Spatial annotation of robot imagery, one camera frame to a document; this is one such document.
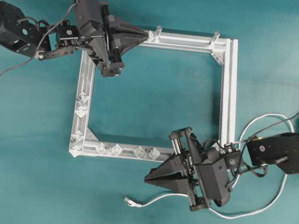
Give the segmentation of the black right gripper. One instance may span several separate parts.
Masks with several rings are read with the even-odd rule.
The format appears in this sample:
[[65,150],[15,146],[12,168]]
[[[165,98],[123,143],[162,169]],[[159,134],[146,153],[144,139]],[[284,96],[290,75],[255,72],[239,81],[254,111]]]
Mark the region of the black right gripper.
[[170,140],[174,153],[160,166],[152,169],[144,177],[144,182],[186,195],[191,211],[211,208],[214,201],[207,198],[202,179],[195,167],[208,148],[201,145],[190,127],[173,131]]

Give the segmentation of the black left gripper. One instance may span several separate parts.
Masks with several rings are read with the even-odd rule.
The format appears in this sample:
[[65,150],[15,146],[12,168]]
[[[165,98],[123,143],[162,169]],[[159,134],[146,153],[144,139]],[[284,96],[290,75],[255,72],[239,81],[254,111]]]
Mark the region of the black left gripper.
[[99,2],[103,17],[103,37],[84,37],[88,54],[103,77],[117,77],[125,67],[122,54],[142,44],[148,32],[109,13],[108,4]]

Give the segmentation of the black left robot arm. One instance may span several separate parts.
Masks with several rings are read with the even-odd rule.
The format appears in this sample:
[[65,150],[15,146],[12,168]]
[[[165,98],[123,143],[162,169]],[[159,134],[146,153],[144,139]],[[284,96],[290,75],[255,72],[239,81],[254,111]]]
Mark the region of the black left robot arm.
[[0,45],[38,60],[86,52],[103,77],[117,77],[124,69],[122,55],[149,38],[148,32],[109,13],[98,0],[75,0],[68,19],[59,24],[36,21],[18,7],[0,0]]

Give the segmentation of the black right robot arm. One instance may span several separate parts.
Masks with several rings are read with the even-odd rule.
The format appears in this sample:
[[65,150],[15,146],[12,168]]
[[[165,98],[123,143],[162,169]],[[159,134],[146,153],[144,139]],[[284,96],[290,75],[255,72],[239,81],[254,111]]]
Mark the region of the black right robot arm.
[[[291,123],[292,119],[279,115],[282,122],[289,123],[290,132],[270,137],[258,137],[257,133],[247,139],[240,139],[235,147],[229,145],[208,148],[200,144],[190,127],[170,134],[174,153],[157,168],[151,169],[144,181],[169,190],[143,204],[144,207],[169,196],[187,197],[190,210],[208,209],[215,215],[234,220],[256,215],[270,208],[281,196],[287,176],[299,174],[299,133]],[[284,176],[278,193],[266,206],[238,215],[223,215],[211,208],[225,205],[233,188],[244,173],[257,177],[268,173],[268,166],[278,166]]]

